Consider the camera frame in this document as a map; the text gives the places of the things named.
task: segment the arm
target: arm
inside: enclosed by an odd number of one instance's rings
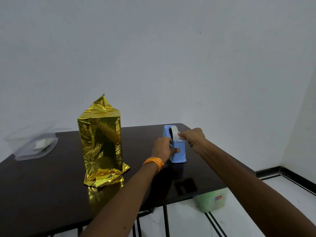
[[[152,157],[165,163],[179,149],[170,149],[171,138],[158,138]],[[143,165],[140,170],[121,188],[96,218],[83,231],[81,237],[125,237],[128,236],[137,217],[144,195],[158,171],[154,162]]]
[[[223,180],[265,236],[316,236],[315,225],[231,155],[205,139],[200,128],[178,133]]]

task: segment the dark brown table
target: dark brown table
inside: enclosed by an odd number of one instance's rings
[[[184,124],[175,125],[179,131],[189,130]],[[125,181],[150,157],[163,126],[122,128],[122,157],[131,168],[124,174]],[[2,236],[48,236],[85,226],[121,188],[121,183],[101,188],[85,186],[79,132],[56,135],[58,143],[45,157],[16,161],[11,155],[0,163]],[[164,165],[153,179],[140,211],[226,187],[187,143],[186,159],[186,163],[168,161]]]

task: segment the white wall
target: white wall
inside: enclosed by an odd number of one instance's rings
[[[316,63],[315,7],[0,0],[0,139],[44,120],[76,130],[105,93],[122,126],[199,126],[249,167],[276,166]]]
[[[282,165],[316,183],[316,69],[282,157]]]

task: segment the red and blue label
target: red and blue label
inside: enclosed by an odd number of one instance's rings
[[[220,200],[222,198],[222,195],[215,197],[215,200]]]

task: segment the gift box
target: gift box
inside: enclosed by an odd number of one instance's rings
[[[101,187],[122,182],[120,111],[102,95],[78,118],[86,175],[84,183]]]

